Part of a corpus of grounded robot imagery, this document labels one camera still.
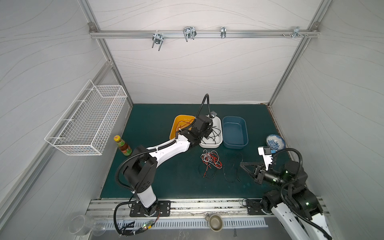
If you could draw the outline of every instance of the orange plastic container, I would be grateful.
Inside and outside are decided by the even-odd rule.
[[[176,136],[176,132],[179,128],[184,128],[188,125],[190,125],[193,120],[195,119],[194,116],[190,115],[178,115],[175,117],[175,120],[173,121],[172,130],[170,131],[169,140],[174,139]]]

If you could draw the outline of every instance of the green cutting mat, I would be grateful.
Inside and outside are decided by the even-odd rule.
[[[258,185],[239,166],[244,162],[263,162],[257,147],[265,146],[269,134],[278,134],[267,106],[242,105],[211,105],[222,120],[225,116],[239,116],[245,119],[249,143],[243,149],[228,149],[223,144],[214,149],[220,156],[223,168],[216,171],[208,170],[207,179],[202,177],[205,165],[200,155],[203,148],[196,146],[187,152],[178,154],[159,166],[152,184],[158,198],[259,198],[270,190],[268,184]],[[132,149],[139,145],[151,147],[169,140],[169,133],[177,115],[196,115],[197,104],[135,104],[129,117],[122,138]],[[201,113],[208,114],[204,105]],[[117,167],[126,157],[118,150],[101,192],[101,198],[128,198],[132,194],[128,189],[118,186],[114,180]],[[289,160],[287,153],[279,155],[276,169]],[[120,179],[126,183],[121,174]]]

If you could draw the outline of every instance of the ceramic bowl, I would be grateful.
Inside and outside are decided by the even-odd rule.
[[[285,148],[284,139],[276,134],[268,135],[266,143],[270,148],[275,150],[283,150]]]

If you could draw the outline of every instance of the white wire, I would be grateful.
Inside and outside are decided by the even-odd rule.
[[[212,156],[211,156],[211,153],[215,153],[217,155],[217,161],[215,163],[215,161],[213,160]],[[208,152],[207,149],[204,149],[203,150],[203,154],[201,154],[201,159],[203,160],[203,162],[207,165],[210,165],[212,164],[213,166],[215,166],[217,169],[221,169],[222,167],[217,167],[216,164],[217,162],[219,161],[220,157],[219,155],[217,154],[217,152],[215,150],[213,151],[210,151]]]

